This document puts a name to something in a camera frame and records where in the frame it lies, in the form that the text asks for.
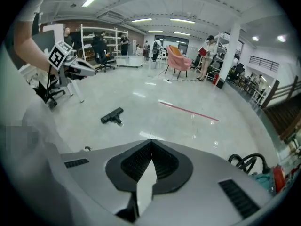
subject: black grille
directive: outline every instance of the black grille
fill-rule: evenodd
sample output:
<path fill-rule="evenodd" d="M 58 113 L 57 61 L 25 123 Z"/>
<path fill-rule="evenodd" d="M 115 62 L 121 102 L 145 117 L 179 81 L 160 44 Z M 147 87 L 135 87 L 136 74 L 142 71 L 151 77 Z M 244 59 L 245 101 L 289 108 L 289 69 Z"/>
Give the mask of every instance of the black grille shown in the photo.
<path fill-rule="evenodd" d="M 175 156 L 157 145 L 153 145 L 152 161 L 158 179 L 163 179 L 173 174 L 179 166 L 179 161 Z"/>
<path fill-rule="evenodd" d="M 66 168 L 73 168 L 73 167 L 76 167 L 76 166 L 79 166 L 79 165 L 82 165 L 82 164 L 85 164 L 88 162 L 89 161 L 86 158 L 82 158 L 82 159 L 78 159 L 78 160 L 74 160 L 74 161 L 67 161 L 64 163 L 65 163 Z"/>
<path fill-rule="evenodd" d="M 219 185 L 243 218 L 247 218 L 259 210 L 259 207 L 233 180 L 219 182 Z"/>
<path fill-rule="evenodd" d="M 147 144 L 121 163 L 121 169 L 136 182 L 140 180 L 151 161 L 151 144 Z"/>

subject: person in black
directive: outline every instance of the person in black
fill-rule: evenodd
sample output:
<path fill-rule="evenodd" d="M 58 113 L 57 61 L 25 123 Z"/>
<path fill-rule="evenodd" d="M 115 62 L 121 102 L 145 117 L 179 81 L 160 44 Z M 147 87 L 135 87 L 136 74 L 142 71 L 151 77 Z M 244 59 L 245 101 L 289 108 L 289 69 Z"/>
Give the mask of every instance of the person in black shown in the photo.
<path fill-rule="evenodd" d="M 105 31 L 101 31 L 101 33 L 100 33 L 100 39 L 103 40 L 104 36 L 105 36 Z"/>
<path fill-rule="evenodd" d="M 128 38 L 124 36 L 124 33 L 119 33 L 119 37 L 121 37 L 120 45 L 121 45 L 121 55 L 127 55 L 127 47 L 128 47 Z"/>
<path fill-rule="evenodd" d="M 70 34 L 70 28 L 66 27 L 64 31 L 64 41 L 73 48 L 74 42 Z"/>

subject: ceiling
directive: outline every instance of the ceiling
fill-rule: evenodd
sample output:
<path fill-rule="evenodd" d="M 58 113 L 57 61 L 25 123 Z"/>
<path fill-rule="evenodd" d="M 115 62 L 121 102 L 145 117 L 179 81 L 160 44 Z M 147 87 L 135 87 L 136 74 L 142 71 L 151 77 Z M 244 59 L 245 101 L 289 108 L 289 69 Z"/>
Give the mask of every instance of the ceiling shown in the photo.
<path fill-rule="evenodd" d="M 262 46 L 282 46 L 273 41 L 278 33 L 288 32 L 286 26 L 278 26 L 276 20 L 286 20 L 274 0 L 95 0 L 87 8 L 87 0 L 44 0 L 42 22 L 62 19 L 94 19 L 131 26 L 136 31 L 148 30 L 189 33 L 198 40 L 208 35 L 229 31 L 231 25 L 241 21 L 241 34 L 250 42 L 254 35 L 262 36 Z M 132 20 L 152 18 L 151 21 L 132 23 Z M 170 21 L 179 18 L 194 21 L 194 24 Z"/>

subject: chair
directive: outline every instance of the chair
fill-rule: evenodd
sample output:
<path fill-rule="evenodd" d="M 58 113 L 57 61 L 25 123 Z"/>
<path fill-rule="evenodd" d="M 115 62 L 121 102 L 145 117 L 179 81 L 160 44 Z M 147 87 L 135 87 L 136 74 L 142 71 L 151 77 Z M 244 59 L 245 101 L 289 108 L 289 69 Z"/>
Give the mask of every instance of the chair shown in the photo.
<path fill-rule="evenodd" d="M 57 82 L 58 82 L 58 78 L 56 78 L 54 75 L 51 75 L 50 76 L 50 84 L 48 86 L 46 102 L 51 99 L 54 103 L 54 106 L 57 106 L 57 102 L 53 98 L 53 96 L 55 96 L 59 93 L 66 94 L 66 92 L 63 89 L 58 90 L 58 88 L 56 87 Z M 43 101 L 45 101 L 46 88 L 44 88 L 44 86 L 41 84 L 41 82 L 39 82 L 38 88 L 34 88 L 34 90 L 37 93 L 37 95 L 40 96 L 43 99 Z"/>
<path fill-rule="evenodd" d="M 175 70 L 179 70 L 179 74 L 177 79 L 180 76 L 181 71 L 186 71 L 186 77 L 187 77 L 187 70 L 190 68 L 192 60 L 189 58 L 185 58 L 183 55 L 181 55 L 179 49 L 175 46 L 167 46 L 167 52 L 168 52 L 168 60 L 167 60 L 167 69 L 165 73 L 167 72 L 169 66 L 174 68 Z"/>
<path fill-rule="evenodd" d="M 95 61 L 100 64 L 100 66 L 96 69 L 102 70 L 104 68 L 104 72 L 106 71 L 106 68 L 112 68 L 113 70 L 115 69 L 114 66 L 107 65 L 108 60 L 112 59 L 111 57 L 107 57 L 105 53 L 105 44 L 103 41 L 100 40 L 100 37 L 95 36 L 93 38 L 93 42 L 91 43 L 92 49 L 95 53 Z"/>

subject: red line on floor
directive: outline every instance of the red line on floor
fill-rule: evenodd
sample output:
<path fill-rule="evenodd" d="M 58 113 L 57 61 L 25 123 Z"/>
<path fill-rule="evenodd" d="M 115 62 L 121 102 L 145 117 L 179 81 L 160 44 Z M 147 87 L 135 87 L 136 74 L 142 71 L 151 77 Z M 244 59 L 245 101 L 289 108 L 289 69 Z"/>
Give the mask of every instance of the red line on floor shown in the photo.
<path fill-rule="evenodd" d="M 205 118 L 208 118 L 208 119 L 211 119 L 211 120 L 214 120 L 214 121 L 220 121 L 218 119 L 215 119 L 215 118 L 212 118 L 210 116 L 206 116 L 206 115 L 202 115 L 200 113 L 197 113 L 197 112 L 193 112 L 193 111 L 189 111 L 189 110 L 186 110 L 186 109 L 183 109 L 183 108 L 180 108 L 180 107 L 177 107 L 177 106 L 174 106 L 174 105 L 170 105 L 170 104 L 167 104 L 167 103 L 164 103 L 164 102 L 160 102 L 161 104 L 164 104 L 164 105 L 167 105 L 167 106 L 170 106 L 172 108 L 176 108 L 176 109 L 179 109 L 181 111 L 186 111 L 186 112 L 189 112 L 189 113 L 192 113 L 192 114 L 195 114 L 195 115 L 200 115 L 200 116 L 203 116 Z"/>

